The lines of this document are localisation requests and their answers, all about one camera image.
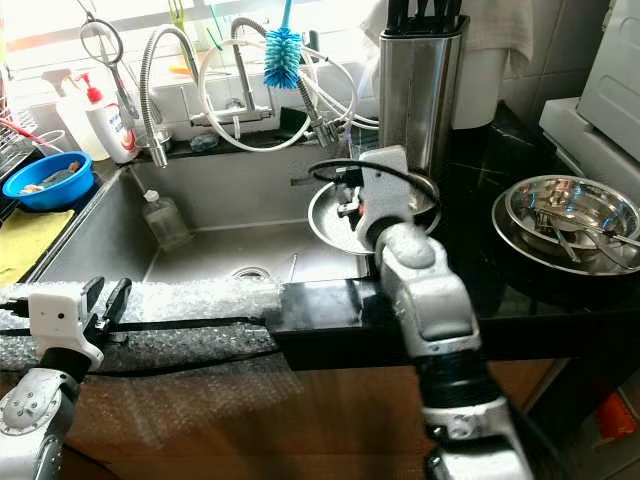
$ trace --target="stainless steel sink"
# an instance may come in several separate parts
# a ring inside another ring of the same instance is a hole
[[[166,169],[140,163],[135,170],[142,183],[176,201],[193,241],[158,251],[140,213],[144,200],[124,171],[39,280],[126,275],[171,283],[268,276],[291,283],[365,276],[363,258],[324,244],[307,223],[307,206],[322,184],[291,182],[331,156],[316,146],[297,146],[173,159]]]

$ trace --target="plastic bottle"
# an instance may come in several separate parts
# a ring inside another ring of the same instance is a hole
[[[116,163],[130,162],[136,158],[139,149],[136,147],[135,133],[124,126],[120,107],[104,100],[102,92],[91,86],[88,73],[83,73],[79,78],[87,84],[87,98],[91,105],[85,113],[100,142],[111,160]]]
[[[155,190],[147,190],[144,198],[147,203],[142,208],[142,214],[162,250],[168,252],[191,240],[192,235],[173,200],[160,198]]]
[[[109,154],[100,143],[84,114],[87,100],[82,92],[73,86],[70,75],[69,69],[61,69],[45,72],[42,74],[42,78],[51,83],[58,93],[56,111],[80,150],[91,155],[95,162],[106,160],[109,158]]]

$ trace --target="yellow cloth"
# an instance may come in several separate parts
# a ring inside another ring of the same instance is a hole
[[[13,211],[0,228],[0,287],[19,281],[73,217],[59,213]]]

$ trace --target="dish drying rack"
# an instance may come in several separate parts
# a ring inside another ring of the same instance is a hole
[[[13,102],[9,107],[5,97],[0,97],[0,118],[22,127],[29,133],[35,132],[38,128],[27,108]],[[0,124],[0,177],[13,170],[13,167],[27,158],[34,149],[30,139]]]

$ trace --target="white appliance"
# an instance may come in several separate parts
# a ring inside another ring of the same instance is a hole
[[[540,126],[576,174],[640,205],[640,1],[610,14],[582,97],[548,101]]]

